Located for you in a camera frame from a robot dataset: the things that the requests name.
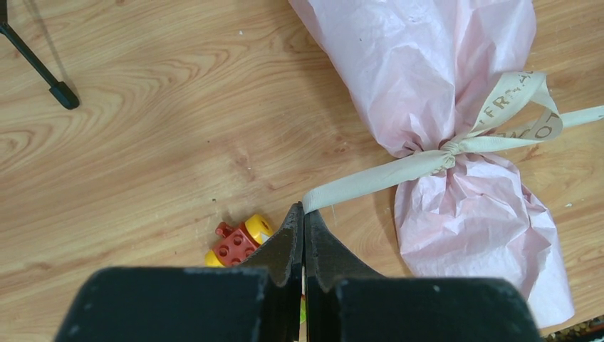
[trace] ribbon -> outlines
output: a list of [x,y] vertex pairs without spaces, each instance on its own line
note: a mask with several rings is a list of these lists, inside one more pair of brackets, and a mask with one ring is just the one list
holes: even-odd
[[[500,133],[489,133],[514,117],[529,101],[545,109],[538,120]],[[384,165],[316,187],[302,199],[305,213],[455,166],[455,156],[508,150],[552,140],[562,129],[604,118],[604,105],[560,115],[549,94],[545,73],[503,73],[484,101],[471,130],[438,150],[416,152]]]

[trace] wooden surface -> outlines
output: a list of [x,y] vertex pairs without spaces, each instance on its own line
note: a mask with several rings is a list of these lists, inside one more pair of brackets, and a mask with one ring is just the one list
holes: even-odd
[[[550,73],[563,113],[601,105],[604,2],[535,5],[527,69]],[[0,38],[2,341],[52,339],[96,269],[202,265],[220,221],[278,226],[310,188],[391,160],[285,0],[9,0],[9,13],[83,105],[62,109]],[[604,308],[603,131],[505,154],[558,224],[576,303],[562,326]],[[369,265],[409,275],[393,198],[322,213]]]

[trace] pink plastic bag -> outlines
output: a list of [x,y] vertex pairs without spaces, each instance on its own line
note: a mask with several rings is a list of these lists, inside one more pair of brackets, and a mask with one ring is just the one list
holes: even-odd
[[[531,0],[290,0],[395,157],[468,130],[494,78],[521,71],[536,30]],[[400,254],[417,276],[510,281],[543,328],[573,314],[550,212],[495,154],[466,154],[402,183]]]

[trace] black rod tip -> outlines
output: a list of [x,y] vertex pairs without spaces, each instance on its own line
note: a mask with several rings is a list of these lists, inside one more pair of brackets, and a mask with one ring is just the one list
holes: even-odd
[[57,101],[67,109],[74,109],[80,105],[78,96],[65,84],[65,82],[58,82],[53,85],[49,91],[57,99]]

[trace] wrapped gift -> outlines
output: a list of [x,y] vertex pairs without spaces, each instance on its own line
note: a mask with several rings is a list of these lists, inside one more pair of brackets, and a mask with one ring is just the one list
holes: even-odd
[[[373,137],[398,160],[311,190],[305,211],[398,185],[400,254],[416,276],[510,281],[540,327],[573,314],[558,233],[518,169],[493,152],[554,139],[604,108],[560,115],[521,72],[531,0],[290,0]],[[536,120],[498,129],[529,102]]]

